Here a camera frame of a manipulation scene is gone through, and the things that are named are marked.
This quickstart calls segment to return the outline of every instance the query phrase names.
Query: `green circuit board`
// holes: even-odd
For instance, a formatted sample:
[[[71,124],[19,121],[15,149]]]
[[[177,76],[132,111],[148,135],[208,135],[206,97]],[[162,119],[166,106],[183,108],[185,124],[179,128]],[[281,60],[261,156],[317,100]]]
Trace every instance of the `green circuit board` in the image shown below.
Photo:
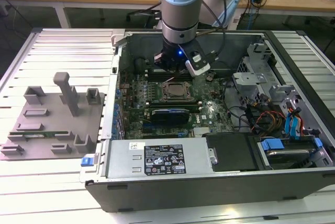
[[[126,85],[127,89],[123,89],[125,138],[201,137],[198,135],[199,130],[233,131],[233,124],[227,116],[221,96],[223,81],[224,79],[213,79],[208,82],[206,74],[191,82],[169,83],[148,82],[144,76],[134,76],[129,85]],[[148,107],[148,102],[160,103],[159,108],[189,109],[188,122],[180,126],[156,126],[150,121],[150,113],[154,108]]]

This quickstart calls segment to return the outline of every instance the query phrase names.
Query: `robotic arm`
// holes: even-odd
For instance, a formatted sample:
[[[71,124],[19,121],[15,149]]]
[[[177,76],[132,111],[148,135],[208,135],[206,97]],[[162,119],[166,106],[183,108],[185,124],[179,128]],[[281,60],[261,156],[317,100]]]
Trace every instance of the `robotic arm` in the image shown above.
[[[162,0],[163,49],[155,56],[155,64],[176,75],[185,69],[191,76],[208,71],[210,64],[218,59],[218,54],[215,51],[205,54],[195,39],[199,19],[219,26],[209,7],[221,22],[224,17],[228,22],[238,1],[228,0],[229,4],[224,6],[223,0]]]

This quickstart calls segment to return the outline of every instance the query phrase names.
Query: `blue tab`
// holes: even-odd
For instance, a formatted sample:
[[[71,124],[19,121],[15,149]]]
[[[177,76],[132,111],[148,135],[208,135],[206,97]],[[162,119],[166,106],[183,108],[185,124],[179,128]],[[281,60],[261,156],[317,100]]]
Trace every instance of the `blue tab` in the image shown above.
[[[292,122],[292,126],[291,126],[291,132],[290,132],[290,136],[294,137],[295,139],[298,139],[299,137],[296,134],[296,128],[298,125],[298,118],[294,117],[293,118],[293,122]]]
[[[281,139],[265,139],[261,142],[264,151],[284,149]]]
[[[93,157],[83,157],[81,166],[93,166],[94,164],[94,158]]]
[[[319,138],[314,138],[315,144],[318,148],[323,147],[323,144]]]
[[[270,147],[269,147],[269,145],[267,144],[266,141],[262,141],[261,145],[262,145],[264,151],[267,151],[268,149],[270,149]]]
[[[285,121],[285,133],[289,133],[289,122],[291,121],[291,113],[287,114],[286,121]]]

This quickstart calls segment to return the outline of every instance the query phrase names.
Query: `table leg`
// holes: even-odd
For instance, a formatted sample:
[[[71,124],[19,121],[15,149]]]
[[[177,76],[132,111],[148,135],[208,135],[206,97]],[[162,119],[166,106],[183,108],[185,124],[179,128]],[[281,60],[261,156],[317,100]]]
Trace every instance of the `table leg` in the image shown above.
[[[8,11],[5,5],[0,5],[0,15],[1,16],[8,16]]]
[[[243,14],[243,8],[237,8],[228,24],[228,30],[237,30],[237,25],[240,22],[240,17]]]
[[[100,14],[100,20],[105,20],[105,11],[103,8],[99,9],[99,14]]]
[[[61,7],[61,6],[60,7],[54,7],[54,9],[56,10],[61,28],[62,29],[71,28],[70,20],[69,20],[66,12],[64,10],[64,7]]]

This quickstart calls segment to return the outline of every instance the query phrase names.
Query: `gray 3d printed part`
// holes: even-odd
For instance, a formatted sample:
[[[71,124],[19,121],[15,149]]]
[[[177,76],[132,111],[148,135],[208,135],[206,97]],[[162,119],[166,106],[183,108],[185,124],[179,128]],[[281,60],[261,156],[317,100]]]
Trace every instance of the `gray 3d printed part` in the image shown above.
[[[40,131],[43,129],[43,125],[41,123],[37,124],[17,124],[17,131]]]
[[[53,77],[53,82],[59,86],[63,93],[63,98],[69,107],[73,117],[78,116],[78,104],[75,99],[75,94],[69,85],[70,76],[68,72],[57,72]]]
[[[18,144],[11,144],[2,146],[1,152],[4,155],[22,155],[24,149]]]
[[[88,88],[86,92],[86,98],[89,105],[101,104],[101,98],[97,88]]]
[[[75,86],[70,86],[70,88],[71,88],[72,94],[74,95],[75,102],[78,104],[78,99],[79,99],[79,97],[78,97],[78,94],[77,94],[77,90],[75,89]],[[59,97],[61,98],[62,103],[63,103],[64,105],[66,105],[66,100],[65,100],[63,94],[59,95]]]
[[[8,135],[8,139],[12,142],[14,141],[28,141],[28,139],[24,135]]]
[[[23,115],[27,117],[40,117],[40,116],[47,116],[49,114],[48,109],[32,109],[26,110]]]
[[[89,135],[86,135],[85,141],[82,141],[79,135],[76,135],[74,139],[74,147],[79,153],[88,153],[94,148],[94,145]]]
[[[39,97],[45,96],[41,86],[30,86],[27,88],[24,97],[29,105],[40,105]]]
[[[35,95],[28,96],[33,104],[27,100],[24,105],[0,150],[0,160],[81,158],[95,151],[105,94],[97,88],[77,93],[69,86],[67,73],[57,73],[54,80],[63,94],[45,94],[40,87],[27,89],[26,95]],[[78,108],[76,117],[73,104]]]
[[[71,153],[72,149],[68,144],[52,144],[51,151],[54,154],[67,154]]]
[[[74,134],[70,131],[66,134],[55,134],[57,140],[74,140]]]

